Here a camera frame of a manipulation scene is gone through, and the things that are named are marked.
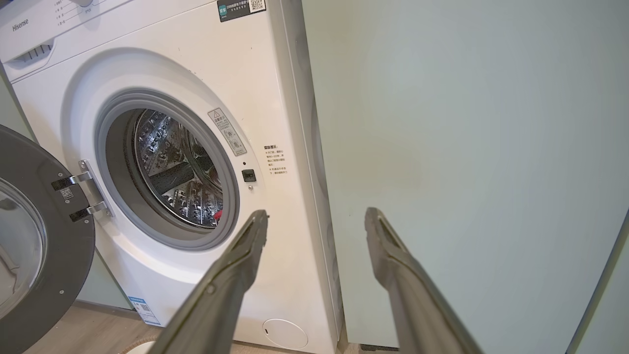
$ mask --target floor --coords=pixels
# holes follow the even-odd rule
[[[84,302],[75,304],[25,354],[119,354],[137,341],[159,335],[161,328],[142,322],[133,311]],[[341,335],[337,354],[359,354],[359,346]],[[299,353],[290,350],[234,343],[231,354]]]

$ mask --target washing machine door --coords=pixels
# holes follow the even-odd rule
[[[79,185],[59,188],[69,176],[47,151],[0,125],[2,354],[23,353],[46,334],[89,272],[94,219],[76,218],[89,204]]]

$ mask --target door hinge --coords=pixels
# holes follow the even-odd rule
[[[80,182],[86,182],[89,191],[94,198],[97,199],[97,202],[94,205],[90,205],[85,209],[81,209],[78,212],[70,214],[70,219],[72,219],[72,221],[78,221],[101,210],[105,211],[105,214],[108,216],[113,217],[114,213],[111,211],[111,205],[103,197],[103,190],[92,174],[92,168],[89,165],[89,161],[79,161],[79,167],[81,169],[80,174],[62,178],[52,183],[52,188],[55,191],[59,191],[72,185],[78,185]]]

